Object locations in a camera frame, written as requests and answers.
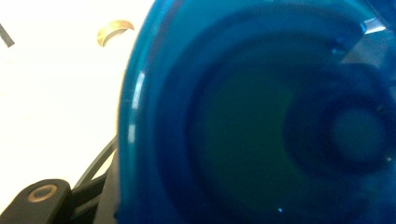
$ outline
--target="blue plastic container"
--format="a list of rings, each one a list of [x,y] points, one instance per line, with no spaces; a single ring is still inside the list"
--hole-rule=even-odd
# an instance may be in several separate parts
[[[392,223],[392,1],[157,0],[120,99],[120,223]]]

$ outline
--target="white surface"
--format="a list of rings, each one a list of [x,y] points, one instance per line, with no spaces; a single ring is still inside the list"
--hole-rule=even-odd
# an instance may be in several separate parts
[[[101,26],[136,31],[151,1],[0,0],[0,213],[22,189],[46,178],[73,187],[116,134],[126,60],[136,32],[102,49]]]

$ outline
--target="curved gold object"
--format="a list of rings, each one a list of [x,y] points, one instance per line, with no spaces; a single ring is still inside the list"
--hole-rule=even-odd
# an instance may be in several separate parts
[[[107,40],[115,35],[122,34],[126,30],[134,30],[134,26],[129,21],[111,21],[99,30],[96,40],[101,47],[104,47]]]
[[[30,192],[30,194],[27,196],[27,200],[29,200],[31,203],[43,202],[52,197],[57,189],[58,187],[52,184],[41,186],[40,188],[34,189],[32,192]]]

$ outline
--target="dark strip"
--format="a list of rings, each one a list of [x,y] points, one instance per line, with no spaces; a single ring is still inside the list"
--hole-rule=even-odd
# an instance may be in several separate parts
[[[7,47],[11,47],[15,44],[15,42],[11,39],[11,36],[7,33],[4,27],[0,24],[0,36],[6,43]]]

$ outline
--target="blue cup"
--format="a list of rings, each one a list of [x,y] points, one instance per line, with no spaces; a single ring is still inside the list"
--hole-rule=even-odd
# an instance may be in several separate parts
[[[395,12],[157,0],[122,87],[119,222],[395,220]]]

